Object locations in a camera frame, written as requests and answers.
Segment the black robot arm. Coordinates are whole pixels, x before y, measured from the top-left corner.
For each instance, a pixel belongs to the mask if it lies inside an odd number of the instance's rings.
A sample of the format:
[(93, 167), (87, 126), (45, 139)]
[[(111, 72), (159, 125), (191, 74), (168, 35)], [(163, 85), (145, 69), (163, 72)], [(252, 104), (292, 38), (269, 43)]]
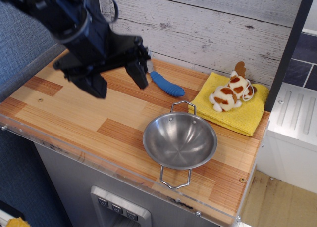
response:
[(102, 72), (124, 67), (137, 86), (148, 86), (149, 51), (139, 36), (116, 34), (101, 13), (99, 0), (1, 0), (37, 19), (68, 49), (54, 63), (66, 79), (97, 98), (105, 98)]

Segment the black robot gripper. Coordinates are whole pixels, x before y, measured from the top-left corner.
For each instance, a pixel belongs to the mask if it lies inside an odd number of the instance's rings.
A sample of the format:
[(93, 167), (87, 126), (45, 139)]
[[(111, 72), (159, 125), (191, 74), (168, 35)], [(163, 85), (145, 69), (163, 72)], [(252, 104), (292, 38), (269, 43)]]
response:
[(140, 36), (117, 34), (105, 21), (86, 21), (55, 23), (53, 37), (69, 50), (54, 68), (88, 94), (106, 98), (107, 81), (101, 72), (119, 67), (125, 67), (140, 89), (148, 86), (146, 62), (150, 57)]

